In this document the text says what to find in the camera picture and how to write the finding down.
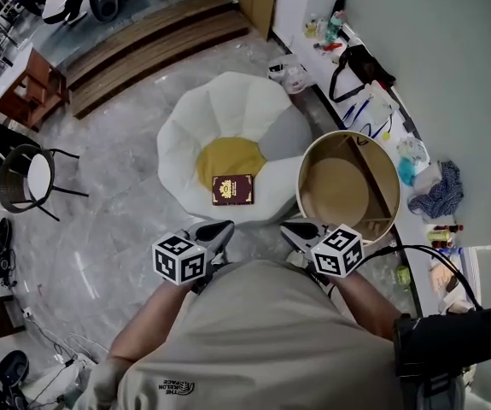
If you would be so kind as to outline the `black rolling bag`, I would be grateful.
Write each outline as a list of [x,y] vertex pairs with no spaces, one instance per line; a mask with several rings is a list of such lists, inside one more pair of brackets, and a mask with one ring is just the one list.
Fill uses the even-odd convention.
[[119,12],[119,0],[90,0],[92,14],[100,22],[112,21]]

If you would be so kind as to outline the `black waist pack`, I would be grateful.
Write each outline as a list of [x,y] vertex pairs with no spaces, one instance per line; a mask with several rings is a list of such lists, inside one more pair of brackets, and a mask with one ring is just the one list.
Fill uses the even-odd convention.
[[394,327],[405,410],[464,410],[465,369],[491,360],[491,308],[412,318]]

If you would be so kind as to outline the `maroon book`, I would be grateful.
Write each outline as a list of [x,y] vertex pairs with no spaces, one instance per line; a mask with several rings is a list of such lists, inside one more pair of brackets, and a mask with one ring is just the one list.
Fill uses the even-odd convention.
[[213,177],[212,204],[240,206],[254,203],[254,177],[251,174]]

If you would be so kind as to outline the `round glass-top side table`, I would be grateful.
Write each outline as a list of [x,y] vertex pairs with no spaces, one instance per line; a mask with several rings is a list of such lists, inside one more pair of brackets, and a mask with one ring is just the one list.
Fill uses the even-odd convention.
[[345,224],[365,243],[376,243],[394,226],[400,179],[386,150],[359,132],[328,132],[304,153],[297,177],[301,214],[327,225]]

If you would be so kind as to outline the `white curved counter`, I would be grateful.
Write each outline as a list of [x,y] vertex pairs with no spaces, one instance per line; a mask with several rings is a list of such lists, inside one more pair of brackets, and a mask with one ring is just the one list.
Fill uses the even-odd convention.
[[[351,107],[353,100],[348,99],[339,104],[330,100],[328,90],[336,64],[328,55],[324,56],[314,48],[316,43],[316,39],[308,38],[304,33],[299,32],[294,36],[289,48],[299,56],[302,66],[315,81],[313,86],[315,93],[333,117],[337,127],[342,129],[341,119]],[[389,96],[398,103],[399,109],[393,114],[389,140],[385,141],[381,136],[377,136],[376,141],[388,153],[392,162],[398,165],[400,157],[397,144],[401,139],[409,136],[418,138],[419,133],[396,90],[389,89]],[[413,188],[402,184],[400,189],[400,207],[394,222],[395,237],[404,244],[430,244],[428,232],[431,230],[431,225],[427,223],[427,219],[419,214],[414,214],[407,206],[409,199],[412,198]],[[432,260],[429,256],[416,250],[407,250],[405,261],[410,267],[412,280],[415,284],[418,298],[417,311],[424,315],[439,313],[446,306],[445,296],[433,290]],[[456,266],[467,278],[476,299],[481,301],[480,273],[476,253],[464,247],[462,252],[456,256]]]

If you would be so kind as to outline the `clear plastic bag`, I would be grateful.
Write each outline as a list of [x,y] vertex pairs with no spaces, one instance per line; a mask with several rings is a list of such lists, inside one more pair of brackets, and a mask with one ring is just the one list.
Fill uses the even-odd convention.
[[279,83],[289,95],[298,94],[314,84],[294,54],[271,60],[267,67],[267,78]]

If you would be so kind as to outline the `blue checked cloth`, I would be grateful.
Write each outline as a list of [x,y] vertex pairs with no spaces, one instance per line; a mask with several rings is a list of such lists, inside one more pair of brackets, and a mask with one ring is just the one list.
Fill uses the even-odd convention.
[[431,220],[453,216],[464,198],[459,168],[452,161],[438,161],[437,167],[441,174],[439,182],[428,191],[416,194],[407,203],[412,213]]

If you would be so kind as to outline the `person's beige t-shirt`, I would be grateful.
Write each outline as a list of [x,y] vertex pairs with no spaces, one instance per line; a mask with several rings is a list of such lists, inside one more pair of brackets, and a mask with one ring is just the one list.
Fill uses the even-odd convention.
[[258,260],[186,296],[152,353],[99,363],[73,410],[403,407],[393,342],[343,315],[301,268]]

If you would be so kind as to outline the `black equipment bundle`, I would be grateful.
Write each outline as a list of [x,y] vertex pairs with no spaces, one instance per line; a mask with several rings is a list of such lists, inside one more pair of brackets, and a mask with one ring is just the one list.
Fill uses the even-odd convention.
[[7,218],[0,218],[0,284],[8,290],[17,284],[13,277],[15,271],[14,251],[12,250],[13,227]]

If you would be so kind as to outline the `brown wooden cabinet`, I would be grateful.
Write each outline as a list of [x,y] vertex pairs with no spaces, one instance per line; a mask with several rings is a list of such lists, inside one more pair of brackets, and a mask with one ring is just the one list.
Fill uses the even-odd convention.
[[65,76],[32,44],[0,76],[0,113],[35,132],[68,103]]

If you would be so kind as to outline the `person's left forearm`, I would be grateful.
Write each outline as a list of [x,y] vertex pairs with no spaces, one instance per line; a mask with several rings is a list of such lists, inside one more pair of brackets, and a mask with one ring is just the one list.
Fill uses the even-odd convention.
[[108,357],[135,363],[159,348],[192,286],[163,282],[114,339]]

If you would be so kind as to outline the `person's right forearm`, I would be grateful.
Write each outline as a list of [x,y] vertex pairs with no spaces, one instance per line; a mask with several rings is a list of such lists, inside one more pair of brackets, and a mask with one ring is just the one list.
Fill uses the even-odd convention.
[[395,321],[401,317],[400,310],[358,272],[345,278],[329,276],[328,279],[338,288],[361,327],[376,336],[393,340]]

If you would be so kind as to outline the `green packet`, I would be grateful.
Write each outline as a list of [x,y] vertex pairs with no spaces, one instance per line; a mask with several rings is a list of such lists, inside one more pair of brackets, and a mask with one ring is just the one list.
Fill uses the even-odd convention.
[[407,266],[400,265],[395,271],[398,285],[404,290],[409,291],[412,283],[410,269]]

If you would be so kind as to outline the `brown paper bag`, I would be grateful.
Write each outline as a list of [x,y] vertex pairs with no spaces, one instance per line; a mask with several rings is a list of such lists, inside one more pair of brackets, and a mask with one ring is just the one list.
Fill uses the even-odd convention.
[[443,292],[453,277],[453,273],[443,264],[438,264],[430,269],[430,281],[434,291]]

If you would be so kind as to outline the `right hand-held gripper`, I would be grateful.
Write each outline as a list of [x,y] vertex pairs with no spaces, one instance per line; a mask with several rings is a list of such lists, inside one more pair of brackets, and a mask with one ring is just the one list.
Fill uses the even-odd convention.
[[344,224],[286,220],[280,233],[293,249],[295,264],[323,286],[330,284],[329,277],[346,278],[364,259],[361,234]]

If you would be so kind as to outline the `egg-shaped white yellow beanbag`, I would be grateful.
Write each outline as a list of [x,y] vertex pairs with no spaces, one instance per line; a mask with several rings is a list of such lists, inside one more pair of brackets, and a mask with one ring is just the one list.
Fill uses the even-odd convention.
[[[301,159],[313,140],[303,113],[278,83],[226,72],[187,91],[157,136],[158,176],[189,214],[265,225],[295,203]],[[250,202],[214,204],[208,167],[252,177]]]

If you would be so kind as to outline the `wooden steps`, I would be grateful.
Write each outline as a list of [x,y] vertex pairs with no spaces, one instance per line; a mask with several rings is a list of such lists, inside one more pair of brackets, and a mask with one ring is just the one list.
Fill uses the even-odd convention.
[[68,65],[72,115],[81,120],[152,73],[249,28],[231,0],[178,0],[145,15]]

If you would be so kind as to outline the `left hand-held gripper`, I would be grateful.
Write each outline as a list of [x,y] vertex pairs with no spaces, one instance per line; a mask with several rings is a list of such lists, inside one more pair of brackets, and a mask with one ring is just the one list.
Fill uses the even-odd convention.
[[191,285],[201,294],[213,275],[229,264],[225,248],[235,231],[231,220],[196,223],[168,233],[152,245],[155,273],[177,285]]

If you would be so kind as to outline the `black chair with white seat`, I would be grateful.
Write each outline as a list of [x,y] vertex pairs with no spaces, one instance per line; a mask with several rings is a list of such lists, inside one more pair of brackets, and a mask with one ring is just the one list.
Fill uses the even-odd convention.
[[43,207],[53,191],[71,196],[89,196],[55,185],[56,154],[75,160],[80,158],[61,149],[44,149],[30,144],[22,144],[9,153],[0,167],[0,203],[6,211],[22,214],[37,208],[59,222],[58,217]]

